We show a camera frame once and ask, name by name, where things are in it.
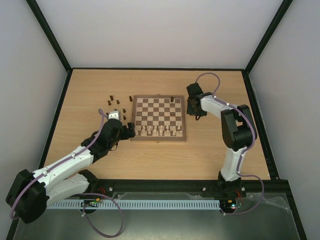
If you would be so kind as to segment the wooden chess board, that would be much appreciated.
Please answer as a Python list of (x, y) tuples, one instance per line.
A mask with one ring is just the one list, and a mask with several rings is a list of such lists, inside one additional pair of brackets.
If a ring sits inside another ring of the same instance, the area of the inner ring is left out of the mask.
[[(185, 98), (182, 95), (135, 95), (133, 97), (132, 122), (139, 136), (132, 141), (140, 142), (185, 142), (187, 140)], [(142, 126), (145, 126), (146, 136), (141, 136)], [(152, 136), (147, 136), (148, 126), (152, 126)], [(153, 136), (154, 126), (157, 126), (158, 136)], [(163, 136), (159, 136), (159, 127), (163, 126)], [(183, 136), (171, 136), (171, 127), (181, 126)]]

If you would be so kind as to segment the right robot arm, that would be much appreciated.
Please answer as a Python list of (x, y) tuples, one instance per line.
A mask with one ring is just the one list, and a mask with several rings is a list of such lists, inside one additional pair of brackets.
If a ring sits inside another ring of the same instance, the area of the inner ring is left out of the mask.
[(225, 102), (211, 92), (203, 92), (200, 85), (192, 83), (186, 87), (187, 114), (196, 120), (210, 113), (221, 121), (222, 139), (226, 145), (225, 161), (218, 173), (217, 191), (229, 196), (241, 187), (243, 161), (257, 139), (257, 131), (250, 108)]

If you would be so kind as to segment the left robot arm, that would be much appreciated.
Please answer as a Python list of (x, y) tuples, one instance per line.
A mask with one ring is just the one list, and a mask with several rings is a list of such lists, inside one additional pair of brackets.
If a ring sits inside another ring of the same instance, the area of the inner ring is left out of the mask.
[(99, 130), (75, 150), (46, 167), (34, 171), (24, 169), (16, 175), (5, 199), (11, 208), (11, 219), (31, 223), (52, 204), (95, 190), (96, 177), (83, 168), (105, 157), (119, 141), (135, 137), (135, 124), (123, 124), (119, 111), (108, 115), (102, 109), (98, 112)]

